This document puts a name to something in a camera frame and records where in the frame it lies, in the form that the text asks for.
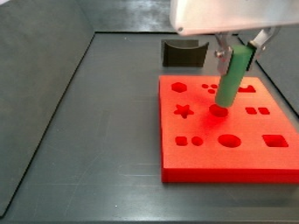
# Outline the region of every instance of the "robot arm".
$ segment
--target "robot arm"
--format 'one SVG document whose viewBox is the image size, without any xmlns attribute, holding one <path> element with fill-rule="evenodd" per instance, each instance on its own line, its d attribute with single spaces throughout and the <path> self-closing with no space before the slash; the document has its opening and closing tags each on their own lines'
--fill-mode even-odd
<svg viewBox="0 0 299 224">
<path fill-rule="evenodd" d="M 183 36 L 217 33 L 219 50 L 219 91 L 217 103 L 233 105 L 246 71 L 266 50 L 281 25 L 299 23 L 297 0 L 173 0 L 171 23 Z M 247 46 L 230 46 L 234 31 L 265 28 Z"/>
</svg>

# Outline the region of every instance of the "red foam block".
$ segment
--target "red foam block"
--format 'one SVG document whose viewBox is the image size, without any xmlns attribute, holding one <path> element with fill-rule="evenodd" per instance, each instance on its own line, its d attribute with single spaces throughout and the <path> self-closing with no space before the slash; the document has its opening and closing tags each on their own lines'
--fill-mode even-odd
<svg viewBox="0 0 299 224">
<path fill-rule="evenodd" d="M 163 182 L 299 183 L 299 135 L 263 83 L 246 77 L 225 109 L 219 81 L 161 76 Z"/>
</svg>

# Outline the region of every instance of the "circular hole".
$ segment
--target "circular hole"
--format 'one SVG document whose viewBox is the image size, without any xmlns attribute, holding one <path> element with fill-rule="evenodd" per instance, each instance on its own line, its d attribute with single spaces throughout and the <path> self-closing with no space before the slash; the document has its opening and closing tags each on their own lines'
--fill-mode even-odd
<svg viewBox="0 0 299 224">
<path fill-rule="evenodd" d="M 217 93 L 217 91 L 215 91 L 214 89 L 210 89 L 209 92 L 210 92 L 211 94 L 215 94 L 215 93 Z"/>
<path fill-rule="evenodd" d="M 221 107 L 218 104 L 213 104 L 210 106 L 210 112 L 218 117 L 225 117 L 230 113 L 230 111 L 226 108 Z"/>
<path fill-rule="evenodd" d="M 193 139 L 191 139 L 191 143 L 197 146 L 201 146 L 203 144 L 203 141 L 202 141 L 202 138 L 195 136 Z"/>
<path fill-rule="evenodd" d="M 230 148 L 237 148 L 241 146 L 241 139 L 234 135 L 219 136 L 219 143 Z"/>
</svg>

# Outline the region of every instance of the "hexagon-shaped hole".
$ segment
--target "hexagon-shaped hole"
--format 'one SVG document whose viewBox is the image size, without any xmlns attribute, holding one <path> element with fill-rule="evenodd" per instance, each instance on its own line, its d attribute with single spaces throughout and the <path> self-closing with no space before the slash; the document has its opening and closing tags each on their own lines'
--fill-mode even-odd
<svg viewBox="0 0 299 224">
<path fill-rule="evenodd" d="M 173 84 L 173 91 L 175 91 L 178 93 L 187 91 L 187 85 L 181 82 L 175 82 Z"/>
</svg>

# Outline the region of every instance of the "hole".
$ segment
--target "hole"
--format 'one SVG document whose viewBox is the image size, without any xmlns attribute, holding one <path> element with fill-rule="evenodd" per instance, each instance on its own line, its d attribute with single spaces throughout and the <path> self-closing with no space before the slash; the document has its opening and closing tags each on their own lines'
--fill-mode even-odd
<svg viewBox="0 0 299 224">
<path fill-rule="evenodd" d="M 247 85 L 247 87 L 241 87 L 238 89 L 238 92 L 239 93 L 255 93 L 257 90 L 255 90 L 255 88 L 251 85 Z"/>
<path fill-rule="evenodd" d="M 287 141 L 281 135 L 263 135 L 269 147 L 289 147 Z"/>
<path fill-rule="evenodd" d="M 270 115 L 270 111 L 267 108 L 258 108 L 258 111 L 262 115 Z"/>
<path fill-rule="evenodd" d="M 209 92 L 210 92 L 211 94 L 215 94 L 215 93 L 217 93 L 217 91 L 215 91 L 214 89 L 210 89 Z"/>
<path fill-rule="evenodd" d="M 178 136 L 175 138 L 175 142 L 177 142 L 177 145 L 186 146 L 189 144 L 187 143 L 187 137 L 186 136 Z"/>
<path fill-rule="evenodd" d="M 230 111 L 226 108 L 221 107 L 218 104 L 213 104 L 210 106 L 210 112 L 218 117 L 225 117 L 230 113 Z"/>
<path fill-rule="evenodd" d="M 182 92 L 187 91 L 187 86 L 181 82 L 175 82 L 173 84 L 173 91 L 182 93 Z"/>
<path fill-rule="evenodd" d="M 194 112 L 190 109 L 190 105 L 182 106 L 177 105 L 177 110 L 174 111 L 177 115 L 182 115 L 182 118 L 186 119 L 189 115 L 194 115 Z"/>
<path fill-rule="evenodd" d="M 241 139 L 234 135 L 219 136 L 219 143 L 230 148 L 237 148 L 241 146 Z"/>
<path fill-rule="evenodd" d="M 202 141 L 202 138 L 195 136 L 193 139 L 191 139 L 191 143 L 197 146 L 201 146 L 203 144 L 203 141 Z"/>
<path fill-rule="evenodd" d="M 258 111 L 254 108 L 246 108 L 246 111 L 250 115 L 255 115 Z"/>
</svg>

